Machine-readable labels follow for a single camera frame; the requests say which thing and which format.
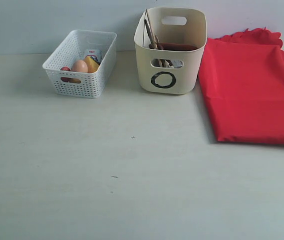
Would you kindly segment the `brown wooden plate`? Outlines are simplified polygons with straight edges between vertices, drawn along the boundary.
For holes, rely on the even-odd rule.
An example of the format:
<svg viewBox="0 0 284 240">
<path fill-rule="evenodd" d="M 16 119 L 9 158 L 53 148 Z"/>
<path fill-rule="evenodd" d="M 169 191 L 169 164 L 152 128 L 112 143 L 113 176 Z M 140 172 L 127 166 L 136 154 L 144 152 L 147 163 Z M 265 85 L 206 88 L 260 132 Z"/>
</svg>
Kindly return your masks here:
<svg viewBox="0 0 284 240">
<path fill-rule="evenodd" d="M 198 48 L 193 45 L 178 44 L 178 43 L 160 43 L 165 51 L 178 51 L 178 52 L 189 52 L 195 51 Z"/>
</svg>

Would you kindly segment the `beige egg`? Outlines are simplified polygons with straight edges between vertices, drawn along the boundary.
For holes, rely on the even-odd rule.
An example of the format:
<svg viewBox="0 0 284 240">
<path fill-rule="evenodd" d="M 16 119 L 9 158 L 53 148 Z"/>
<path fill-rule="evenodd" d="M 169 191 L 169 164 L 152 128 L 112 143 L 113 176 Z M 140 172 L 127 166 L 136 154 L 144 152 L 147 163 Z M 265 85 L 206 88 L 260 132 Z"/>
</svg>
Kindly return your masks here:
<svg viewBox="0 0 284 240">
<path fill-rule="evenodd" d="M 84 60 L 77 60 L 73 63 L 72 72 L 78 72 L 78 73 L 88 73 L 88 66 Z"/>
</svg>

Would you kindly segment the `brown wooden spoon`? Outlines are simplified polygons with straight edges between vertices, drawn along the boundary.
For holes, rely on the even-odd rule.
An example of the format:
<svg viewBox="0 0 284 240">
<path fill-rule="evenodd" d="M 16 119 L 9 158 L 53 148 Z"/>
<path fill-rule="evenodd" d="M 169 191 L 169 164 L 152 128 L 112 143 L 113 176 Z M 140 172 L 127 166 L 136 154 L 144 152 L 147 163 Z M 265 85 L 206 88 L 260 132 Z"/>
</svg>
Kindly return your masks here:
<svg viewBox="0 0 284 240">
<path fill-rule="evenodd" d="M 158 50 L 164 50 L 163 46 L 159 43 L 159 39 L 157 36 L 155 36 L 155 40 L 156 40 L 156 46 L 157 46 L 157 49 Z M 171 61 L 169 59 L 159 59 L 158 62 L 161 62 L 159 63 L 159 65 L 161 67 L 164 67 L 164 68 L 172 68 L 173 65 L 171 63 Z"/>
</svg>

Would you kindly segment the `blue white milk carton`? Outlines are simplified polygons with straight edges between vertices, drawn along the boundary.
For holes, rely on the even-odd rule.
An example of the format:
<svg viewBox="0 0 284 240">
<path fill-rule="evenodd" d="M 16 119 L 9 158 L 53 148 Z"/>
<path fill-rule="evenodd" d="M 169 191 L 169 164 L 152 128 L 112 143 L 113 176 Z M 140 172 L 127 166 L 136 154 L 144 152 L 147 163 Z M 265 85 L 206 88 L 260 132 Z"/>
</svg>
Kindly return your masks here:
<svg viewBox="0 0 284 240">
<path fill-rule="evenodd" d="M 92 58 L 99 65 L 102 62 L 102 53 L 99 49 L 86 49 L 84 51 L 83 59 L 85 59 L 87 56 Z"/>
</svg>

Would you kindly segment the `red table cloth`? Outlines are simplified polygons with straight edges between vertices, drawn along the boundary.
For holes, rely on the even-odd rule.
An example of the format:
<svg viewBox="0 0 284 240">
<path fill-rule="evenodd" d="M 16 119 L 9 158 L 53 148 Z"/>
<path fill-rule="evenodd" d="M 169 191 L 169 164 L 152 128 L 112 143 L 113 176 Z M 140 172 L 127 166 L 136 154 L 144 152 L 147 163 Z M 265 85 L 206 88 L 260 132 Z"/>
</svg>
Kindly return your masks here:
<svg viewBox="0 0 284 240">
<path fill-rule="evenodd" d="M 284 145 L 284 50 L 266 28 L 209 38 L 199 81 L 219 142 Z"/>
</svg>

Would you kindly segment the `cream plastic bin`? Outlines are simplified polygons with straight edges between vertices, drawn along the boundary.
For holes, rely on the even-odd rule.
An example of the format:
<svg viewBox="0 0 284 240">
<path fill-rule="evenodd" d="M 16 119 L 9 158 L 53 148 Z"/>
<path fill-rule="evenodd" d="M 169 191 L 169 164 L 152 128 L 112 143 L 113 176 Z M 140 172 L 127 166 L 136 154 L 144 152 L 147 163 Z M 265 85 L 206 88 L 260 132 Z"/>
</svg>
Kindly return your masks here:
<svg viewBox="0 0 284 240">
<path fill-rule="evenodd" d="M 154 7 L 148 11 L 153 34 L 159 43 L 193 45 L 198 49 L 153 49 L 144 25 L 147 16 L 143 13 L 134 35 L 139 83 L 149 92 L 186 94 L 195 86 L 207 42 L 206 17 L 203 12 L 191 8 Z M 170 60 L 173 67 L 161 67 L 159 59 Z"/>
</svg>

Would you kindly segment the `white perforated plastic basket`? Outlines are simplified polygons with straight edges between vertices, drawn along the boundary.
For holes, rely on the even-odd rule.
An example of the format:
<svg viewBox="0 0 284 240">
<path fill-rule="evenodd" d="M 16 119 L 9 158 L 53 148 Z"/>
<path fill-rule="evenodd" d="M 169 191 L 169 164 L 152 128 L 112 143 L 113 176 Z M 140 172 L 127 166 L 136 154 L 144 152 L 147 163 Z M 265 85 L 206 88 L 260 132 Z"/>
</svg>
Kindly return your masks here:
<svg viewBox="0 0 284 240">
<path fill-rule="evenodd" d="M 114 32 L 73 30 L 43 63 L 42 68 L 57 94 L 95 99 L 111 76 L 116 63 L 116 38 Z M 72 67 L 77 60 L 83 60 L 86 49 L 99 49 L 102 62 L 94 73 L 62 71 L 62 67 Z M 79 79 L 81 83 L 62 82 L 61 77 Z"/>
</svg>

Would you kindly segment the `yellow lemon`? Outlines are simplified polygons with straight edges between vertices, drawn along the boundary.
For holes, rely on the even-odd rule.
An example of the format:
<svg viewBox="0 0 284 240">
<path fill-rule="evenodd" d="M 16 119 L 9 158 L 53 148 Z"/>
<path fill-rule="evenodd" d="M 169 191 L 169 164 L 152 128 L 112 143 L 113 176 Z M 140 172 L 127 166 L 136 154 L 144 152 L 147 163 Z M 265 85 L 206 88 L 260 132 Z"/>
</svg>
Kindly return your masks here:
<svg viewBox="0 0 284 240">
<path fill-rule="evenodd" d="M 77 79 L 77 78 L 71 78 L 71 79 L 69 80 L 69 82 L 70 82 L 70 83 L 75 83 L 75 84 L 80 84 L 80 83 L 81 83 L 81 81 L 80 81 L 79 79 Z"/>
</svg>

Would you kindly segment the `red sausage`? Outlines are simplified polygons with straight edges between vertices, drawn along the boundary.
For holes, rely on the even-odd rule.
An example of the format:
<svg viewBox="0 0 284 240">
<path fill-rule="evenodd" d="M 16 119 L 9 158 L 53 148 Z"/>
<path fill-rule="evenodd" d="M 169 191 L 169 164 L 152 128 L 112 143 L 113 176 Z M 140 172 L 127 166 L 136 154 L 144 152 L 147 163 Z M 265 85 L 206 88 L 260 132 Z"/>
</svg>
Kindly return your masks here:
<svg viewBox="0 0 284 240">
<path fill-rule="evenodd" d="M 64 67 L 62 67 L 60 70 L 61 70 L 61 71 L 69 72 L 69 71 L 70 71 L 70 68 L 67 67 L 67 66 L 64 66 Z M 62 82 L 65 82 L 65 83 L 70 82 L 70 78 L 68 78 L 68 77 L 61 77 L 60 80 L 61 80 Z"/>
</svg>

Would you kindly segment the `wooden chopstick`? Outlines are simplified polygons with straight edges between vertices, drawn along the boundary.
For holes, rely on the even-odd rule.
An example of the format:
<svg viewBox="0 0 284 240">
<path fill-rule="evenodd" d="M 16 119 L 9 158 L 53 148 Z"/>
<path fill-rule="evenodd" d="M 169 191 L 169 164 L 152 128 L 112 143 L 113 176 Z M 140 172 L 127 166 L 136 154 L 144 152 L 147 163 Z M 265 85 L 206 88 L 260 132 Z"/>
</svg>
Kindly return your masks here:
<svg viewBox="0 0 284 240">
<path fill-rule="evenodd" d="M 151 42 L 152 42 L 152 45 L 153 45 L 154 49 L 157 49 L 157 44 L 156 44 L 155 36 L 153 34 L 152 25 L 151 25 L 151 19 L 150 19 L 150 15 L 149 15 L 148 9 L 145 9 L 145 12 L 146 12 L 146 16 L 147 16 L 147 22 L 148 22 L 148 26 L 149 26 L 150 36 L 151 36 L 151 39 L 152 39 Z"/>
<path fill-rule="evenodd" d="M 155 40 L 153 38 L 153 34 L 151 32 L 150 26 L 149 26 L 149 24 L 148 24 L 146 19 L 144 20 L 144 25 L 145 25 L 145 29 L 146 29 L 148 38 L 150 40 L 151 46 L 152 46 L 153 49 L 155 49 L 156 48 L 156 43 L 155 43 Z"/>
</svg>

